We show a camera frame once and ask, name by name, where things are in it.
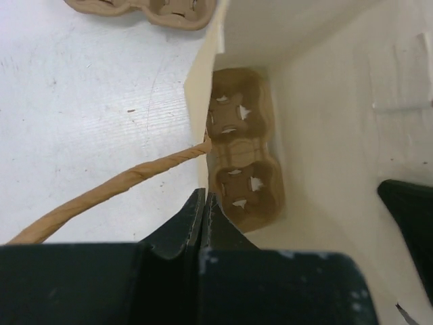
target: twisted paper handle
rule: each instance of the twisted paper handle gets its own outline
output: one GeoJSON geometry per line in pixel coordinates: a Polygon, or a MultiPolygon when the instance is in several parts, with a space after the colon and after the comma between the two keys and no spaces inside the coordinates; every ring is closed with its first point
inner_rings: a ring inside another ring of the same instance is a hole
{"type": "Polygon", "coordinates": [[[80,213],[107,201],[115,195],[126,192],[133,186],[157,175],[170,168],[202,154],[207,154],[212,149],[210,138],[206,135],[202,144],[190,149],[180,151],[170,156],[159,158],[154,161],[145,162],[123,173],[114,176],[105,183],[92,190],[72,199],[71,201],[52,210],[40,219],[36,220],[26,229],[22,230],[14,239],[7,244],[38,244],[44,242],[48,237],[58,231],[66,222],[80,213]]]}

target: pulp cup holder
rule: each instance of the pulp cup holder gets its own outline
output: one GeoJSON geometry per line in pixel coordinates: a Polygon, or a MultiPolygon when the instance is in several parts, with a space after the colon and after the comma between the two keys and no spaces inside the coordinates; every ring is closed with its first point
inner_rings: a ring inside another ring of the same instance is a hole
{"type": "Polygon", "coordinates": [[[199,30],[209,22],[217,0],[64,0],[83,14],[120,16],[141,10],[152,24],[199,30]]]}
{"type": "Polygon", "coordinates": [[[280,166],[266,146],[274,121],[263,78],[245,68],[214,72],[206,127],[215,159],[210,189],[225,214],[243,232],[271,223],[284,193],[280,166]]]}

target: black plastic part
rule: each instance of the black plastic part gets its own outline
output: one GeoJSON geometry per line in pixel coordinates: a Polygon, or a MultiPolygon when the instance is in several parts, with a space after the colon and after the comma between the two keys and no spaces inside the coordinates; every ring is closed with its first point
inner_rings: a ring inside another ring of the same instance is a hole
{"type": "Polygon", "coordinates": [[[0,247],[0,324],[127,324],[145,244],[0,247]]]}
{"type": "Polygon", "coordinates": [[[433,305],[433,188],[387,180],[378,194],[400,227],[433,305]]]}
{"type": "Polygon", "coordinates": [[[355,263],[337,253],[200,254],[200,325],[378,324],[355,263]]]}
{"type": "Polygon", "coordinates": [[[0,247],[0,325],[377,324],[348,257],[260,251],[205,197],[138,243],[0,247]]]}

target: white table surface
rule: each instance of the white table surface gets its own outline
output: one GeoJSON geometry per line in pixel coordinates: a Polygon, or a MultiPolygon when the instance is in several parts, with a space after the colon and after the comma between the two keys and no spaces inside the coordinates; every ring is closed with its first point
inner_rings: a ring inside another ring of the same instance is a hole
{"type": "MultiPolygon", "coordinates": [[[[136,164],[194,145],[183,84],[205,30],[0,1],[0,242],[136,164]]],[[[67,223],[48,242],[140,240],[198,186],[195,161],[67,223]]]]}

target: scratch on surface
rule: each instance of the scratch on surface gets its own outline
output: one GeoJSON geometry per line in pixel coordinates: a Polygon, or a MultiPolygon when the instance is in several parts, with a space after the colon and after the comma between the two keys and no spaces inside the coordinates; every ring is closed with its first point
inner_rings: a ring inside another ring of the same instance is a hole
{"type": "Polygon", "coordinates": [[[379,120],[378,120],[378,115],[375,114],[375,122],[376,122],[376,132],[378,133],[378,157],[376,158],[376,170],[379,170],[379,161],[380,161],[380,150],[382,149],[382,135],[380,133],[380,128],[379,128],[379,120]]]}
{"type": "Polygon", "coordinates": [[[154,78],[154,82],[152,83],[152,87],[150,89],[150,94],[149,94],[149,102],[147,103],[147,117],[146,117],[146,133],[149,133],[149,113],[150,113],[150,104],[152,103],[152,95],[154,93],[154,88],[155,88],[155,84],[156,84],[156,79],[158,78],[160,72],[161,72],[161,68],[162,68],[162,64],[164,63],[165,60],[165,55],[164,57],[162,57],[161,61],[160,61],[160,65],[156,71],[156,76],[154,78]]]}
{"type": "Polygon", "coordinates": [[[55,169],[54,169],[54,178],[57,178],[58,176],[58,172],[60,171],[60,168],[58,167],[57,164],[55,164],[55,169]]]}
{"type": "Polygon", "coordinates": [[[54,288],[53,290],[51,290],[51,292],[48,295],[48,298],[54,298],[55,294],[57,293],[57,288],[54,288]]]}

